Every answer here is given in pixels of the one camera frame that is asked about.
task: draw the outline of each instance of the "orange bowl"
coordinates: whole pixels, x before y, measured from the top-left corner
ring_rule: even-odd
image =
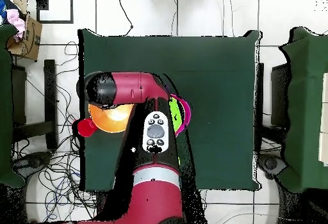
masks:
[[[133,104],[123,104],[114,109],[102,110],[89,104],[90,118],[94,124],[105,132],[123,132],[126,130],[127,121]]]

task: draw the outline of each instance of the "red ball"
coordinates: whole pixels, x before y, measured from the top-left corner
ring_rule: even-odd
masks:
[[[98,127],[91,118],[86,118],[78,123],[78,132],[85,138],[91,136],[97,129]]]

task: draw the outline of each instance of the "white stripe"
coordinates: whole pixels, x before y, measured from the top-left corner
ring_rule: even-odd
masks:
[[[159,166],[143,168],[138,170],[134,175],[133,186],[141,182],[149,182],[152,180],[170,182],[180,189],[179,175],[168,168],[161,168]]]

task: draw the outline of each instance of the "pink cloth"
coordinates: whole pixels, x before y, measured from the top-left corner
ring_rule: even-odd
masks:
[[[19,17],[18,10],[7,10],[7,21],[16,27],[17,34],[13,36],[16,42],[22,39],[25,31],[25,22]]]

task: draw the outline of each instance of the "green tabletop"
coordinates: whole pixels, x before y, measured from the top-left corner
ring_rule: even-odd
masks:
[[[279,176],[292,192],[328,189],[328,167],[318,160],[324,73],[328,72],[328,37],[295,28],[281,47],[290,62],[288,87],[290,129],[284,156],[289,167]]]
[[[252,179],[258,31],[240,38],[97,36],[86,29],[82,34],[85,75],[94,71],[152,72],[168,83],[165,74],[191,105],[187,133],[199,189],[258,188]],[[122,135],[98,130],[86,138],[86,190],[112,187]],[[191,160],[186,156],[186,141],[186,132],[178,136],[181,164]]]
[[[12,59],[7,51],[8,39],[16,34],[11,24],[0,26],[0,94],[1,96],[1,127],[0,127],[0,184],[19,188],[25,180],[10,166],[12,160],[13,140],[13,98],[12,98]]]

